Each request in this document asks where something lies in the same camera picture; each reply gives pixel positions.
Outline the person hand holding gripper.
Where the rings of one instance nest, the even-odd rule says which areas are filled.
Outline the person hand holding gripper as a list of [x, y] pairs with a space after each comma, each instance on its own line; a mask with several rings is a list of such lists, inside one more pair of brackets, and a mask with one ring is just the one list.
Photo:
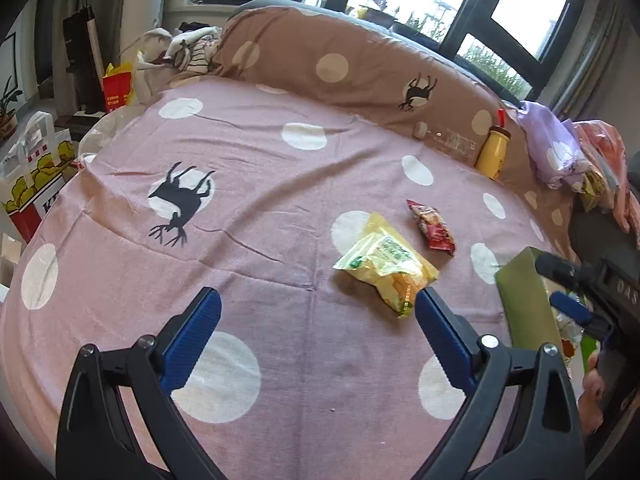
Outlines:
[[597, 370], [599, 351], [594, 350], [587, 361], [588, 370], [582, 380], [582, 395], [578, 400], [578, 413], [582, 432], [593, 434], [603, 422], [599, 403], [605, 392], [605, 383]]

